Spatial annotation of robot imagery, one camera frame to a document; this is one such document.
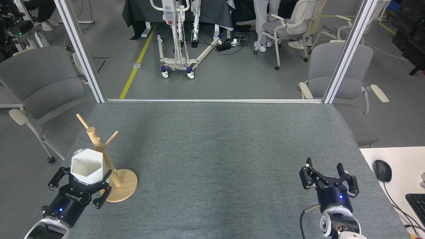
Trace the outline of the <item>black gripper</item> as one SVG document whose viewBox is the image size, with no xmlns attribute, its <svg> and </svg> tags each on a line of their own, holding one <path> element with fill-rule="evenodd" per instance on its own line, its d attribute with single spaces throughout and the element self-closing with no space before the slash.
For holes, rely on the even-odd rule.
<svg viewBox="0 0 425 239">
<path fill-rule="evenodd" d="M 342 163 L 336 166 L 339 178 L 327 185 L 327 179 L 319 171 L 315 170 L 312 165 L 312 159 L 307 158 L 305 166 L 299 171 L 299 176 L 304 189 L 316 188 L 318 202 L 320 204 L 320 212 L 323 213 L 330 207 L 344 207 L 351 213 L 353 212 L 352 204 L 349 197 L 355 198 L 359 194 L 357 178 L 350 175 L 344 170 Z M 348 183 L 349 195 L 347 188 L 343 182 Z"/>
<path fill-rule="evenodd" d="M 60 167 L 47 184 L 48 188 L 50 190 L 58 188 L 59 182 L 65 175 L 68 175 L 68 182 L 71 182 L 72 174 L 70 170 L 70 167 Z M 112 170 L 108 170 L 103 179 L 94 184 L 95 192 L 102 191 L 101 196 L 95 198 L 91 203 L 96 209 L 100 209 L 103 206 L 112 191 L 111 186 L 107 182 L 111 174 Z M 67 227 L 74 227 L 90 201 L 91 194 L 89 193 L 88 185 L 79 182 L 75 182 L 73 186 L 66 184 L 59 189 L 52 203 L 44 207 L 43 216 L 44 218 L 57 219 Z"/>
</svg>

